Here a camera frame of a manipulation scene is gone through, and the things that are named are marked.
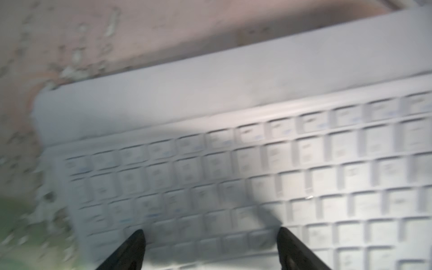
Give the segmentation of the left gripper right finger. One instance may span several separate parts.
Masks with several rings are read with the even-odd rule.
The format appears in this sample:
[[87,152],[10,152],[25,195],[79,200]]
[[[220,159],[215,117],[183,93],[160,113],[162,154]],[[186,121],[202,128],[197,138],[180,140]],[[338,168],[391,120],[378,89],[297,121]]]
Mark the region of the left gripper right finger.
[[286,227],[280,227],[276,244],[282,270],[331,270]]

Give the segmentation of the white key keyboard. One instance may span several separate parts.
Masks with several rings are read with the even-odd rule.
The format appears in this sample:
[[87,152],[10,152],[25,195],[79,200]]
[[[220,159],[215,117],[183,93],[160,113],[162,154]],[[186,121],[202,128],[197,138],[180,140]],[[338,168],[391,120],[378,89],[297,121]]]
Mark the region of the white key keyboard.
[[32,116],[87,270],[432,267],[432,7],[62,86]]

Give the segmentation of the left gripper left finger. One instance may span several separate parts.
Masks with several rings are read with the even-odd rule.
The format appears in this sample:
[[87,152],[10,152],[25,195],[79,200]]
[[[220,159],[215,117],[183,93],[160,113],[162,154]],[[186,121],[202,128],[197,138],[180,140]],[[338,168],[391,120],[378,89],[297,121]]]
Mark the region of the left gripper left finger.
[[136,230],[96,270],[140,270],[146,252],[143,229]]

